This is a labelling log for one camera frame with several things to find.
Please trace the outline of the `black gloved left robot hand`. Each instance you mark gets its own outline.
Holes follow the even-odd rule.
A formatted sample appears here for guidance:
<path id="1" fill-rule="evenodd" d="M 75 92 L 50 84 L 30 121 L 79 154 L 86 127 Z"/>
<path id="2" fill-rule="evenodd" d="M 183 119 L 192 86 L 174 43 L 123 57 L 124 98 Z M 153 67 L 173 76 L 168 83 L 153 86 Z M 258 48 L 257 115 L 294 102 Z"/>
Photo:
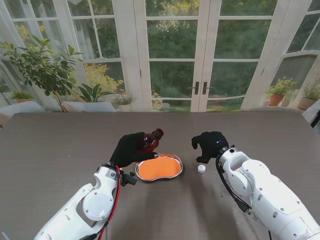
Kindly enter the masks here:
<path id="1" fill-rule="evenodd" d="M 139 152 L 138 144 L 144 141 L 144 132 L 130 133 L 124 135 L 119 140 L 111 158 L 110 164 L 125 168 L 132 163 L 139 163 L 157 158 L 159 155 L 156 152 Z"/>

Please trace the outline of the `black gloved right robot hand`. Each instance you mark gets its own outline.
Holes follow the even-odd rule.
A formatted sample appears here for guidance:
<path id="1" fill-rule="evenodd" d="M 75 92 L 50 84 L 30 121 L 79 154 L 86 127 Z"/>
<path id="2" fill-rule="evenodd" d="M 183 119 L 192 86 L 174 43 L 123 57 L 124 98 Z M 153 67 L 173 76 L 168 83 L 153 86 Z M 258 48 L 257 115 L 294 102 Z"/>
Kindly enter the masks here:
<path id="1" fill-rule="evenodd" d="M 212 158 L 216 158 L 223 148 L 228 148 L 229 143 L 219 131 L 205 131 L 191 139 L 191 145 L 196 150 L 201 148 L 201 156 L 196 158 L 198 163 L 207 164 Z"/>

